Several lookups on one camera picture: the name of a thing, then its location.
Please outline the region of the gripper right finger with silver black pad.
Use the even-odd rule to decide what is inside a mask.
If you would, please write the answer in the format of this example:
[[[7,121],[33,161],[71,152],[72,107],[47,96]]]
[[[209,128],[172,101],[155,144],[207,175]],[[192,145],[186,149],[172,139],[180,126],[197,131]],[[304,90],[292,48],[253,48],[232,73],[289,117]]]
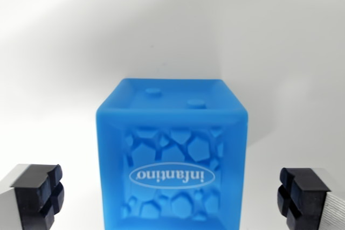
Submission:
[[[277,203],[291,230],[344,229],[344,186],[321,168],[282,168]]]

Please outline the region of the gripper left finger with silver black pad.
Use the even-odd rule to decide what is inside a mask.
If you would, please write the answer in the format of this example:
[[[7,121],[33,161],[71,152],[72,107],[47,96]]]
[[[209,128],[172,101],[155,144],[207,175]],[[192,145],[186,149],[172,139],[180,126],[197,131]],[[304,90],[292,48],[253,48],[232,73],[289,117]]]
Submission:
[[[64,202],[60,165],[18,164],[1,180],[1,229],[50,229]]]

